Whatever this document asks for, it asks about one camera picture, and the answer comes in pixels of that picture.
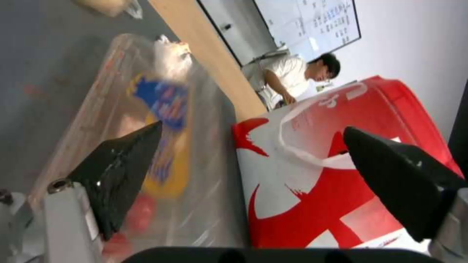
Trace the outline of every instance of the blue and yellow label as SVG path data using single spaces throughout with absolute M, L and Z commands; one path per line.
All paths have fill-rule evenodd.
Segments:
M 147 124 L 161 120 L 166 127 L 143 190 L 157 198 L 177 197 L 188 182 L 189 149 L 185 131 L 188 90 L 180 84 L 148 80 L 141 74 L 132 81 L 127 94 L 148 107 Z

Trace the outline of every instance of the whiteboard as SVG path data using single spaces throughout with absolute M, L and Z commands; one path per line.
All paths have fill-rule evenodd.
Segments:
M 277 47 L 311 61 L 361 38 L 354 0 L 254 0 Z

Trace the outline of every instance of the black hair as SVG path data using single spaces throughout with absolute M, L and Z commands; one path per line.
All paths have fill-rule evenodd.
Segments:
M 332 53 L 325 53 L 319 56 L 318 58 L 307 63 L 308 65 L 315 63 L 317 61 L 323 61 L 323 65 L 327 66 L 328 72 L 330 73 L 330 78 L 334 79 L 338 74 L 340 74 L 341 65 L 340 61 Z

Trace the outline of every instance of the screw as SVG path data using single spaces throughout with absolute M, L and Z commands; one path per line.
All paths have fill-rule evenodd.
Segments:
M 13 203 L 13 196 L 7 189 L 0 189 L 0 203 L 11 205 Z
M 71 188 L 71 187 L 73 187 L 73 183 L 72 181 L 70 181 L 70 179 L 60 178 L 49 184 L 49 186 L 47 187 L 47 192 L 49 194 L 55 194 L 55 193 L 65 190 L 66 188 Z

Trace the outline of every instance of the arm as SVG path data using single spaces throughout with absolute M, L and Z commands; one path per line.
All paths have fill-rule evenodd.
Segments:
M 286 104 L 296 102 L 296 99 L 287 92 L 286 88 L 281 84 L 281 81 L 279 81 L 279 78 L 272 71 L 268 69 L 265 70 L 264 77 L 265 82 L 270 86 L 270 88 L 283 97 Z

